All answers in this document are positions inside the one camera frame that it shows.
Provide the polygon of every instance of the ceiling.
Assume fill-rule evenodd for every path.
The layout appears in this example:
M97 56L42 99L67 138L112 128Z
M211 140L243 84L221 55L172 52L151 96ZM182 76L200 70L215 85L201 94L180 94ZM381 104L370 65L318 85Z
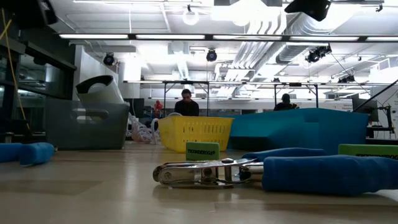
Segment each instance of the ceiling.
M73 0L52 1L60 22L52 25L59 33L180 33L180 34L244 34L248 33L249 25L237 26L232 21L213 20L213 10L219 6L213 6L213 0L204 0L201 5L192 4L192 10L199 13L198 22L187 25L183 21L183 13L187 10L186 4L181 5L167 3L152 4L95 4L77 3ZM356 7L348 12L338 12L341 16L350 13L349 19L340 26L335 27L330 34L333 35L396 35L398 23L394 22L398 17L398 7L388 4L381 12L376 12L378 6ZM247 16L244 13L232 15L235 17ZM296 15L287 16L287 25L295 22ZM143 61L142 73L144 75L170 75L178 70L176 58L168 54L169 41L91 41L91 47L100 49L104 46L128 46L133 45L137 54ZM206 52L191 52L186 56L186 64L189 71L215 71L217 63L230 63L236 58L241 49L240 42L187 42L192 47L215 48L218 54L217 62L207 62ZM370 73L370 67L384 60L386 55L398 54L396 44L331 44L333 55L311 64L304 60L306 51L295 57L289 64L283 65L282 82L306 82L308 76L311 80L325 80L327 82L333 75L344 70L354 71L361 82L366 82ZM115 55L121 60L123 54Z

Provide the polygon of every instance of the white ceiling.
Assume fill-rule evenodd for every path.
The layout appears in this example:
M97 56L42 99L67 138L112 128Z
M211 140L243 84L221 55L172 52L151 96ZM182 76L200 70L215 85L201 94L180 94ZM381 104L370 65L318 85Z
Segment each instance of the white ceiling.
M182 20L185 6L164 6L164 13L160 5L145 4L88 4L74 3L73 0L53 0L57 16L64 22L52 27L59 33L199 33L199 34L242 34L245 28L234 25L231 21L211 20L212 1L202 1L203 7L193 7L200 11L199 22L194 26L186 25ZM334 30L336 35L358 34L398 34L398 8L384 7L381 12L375 12L376 6L363 7L354 16ZM147 74L171 74L177 69L175 59L167 56L167 41L135 42L135 41L105 41L92 42L92 45L134 45L150 69L144 70ZM233 60L239 51L239 42L188 42L190 46L215 48L219 60ZM341 60L342 66L349 69L364 63L358 61L357 55L368 55L374 58L377 55L397 54L397 44L332 44L333 53ZM214 71L216 63L208 63L204 54L195 54L187 58L189 70ZM343 69L334 60L324 60L313 64L310 69L297 62L298 65L289 65L284 69L287 76L284 80L303 80L308 77L330 77L342 72ZM368 68L356 71L358 75L369 74Z

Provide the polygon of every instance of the metal ratchet strap buckle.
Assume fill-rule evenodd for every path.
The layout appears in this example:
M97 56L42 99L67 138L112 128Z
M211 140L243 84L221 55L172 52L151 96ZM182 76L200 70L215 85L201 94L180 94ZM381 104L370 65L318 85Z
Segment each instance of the metal ratchet strap buckle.
M249 172L244 166L254 159L222 159L220 161L168 162L153 171L153 178L162 185L171 187L227 187L251 180L250 175L242 179L233 175L232 168L238 167L239 173ZM224 179L219 177L219 168L224 169Z

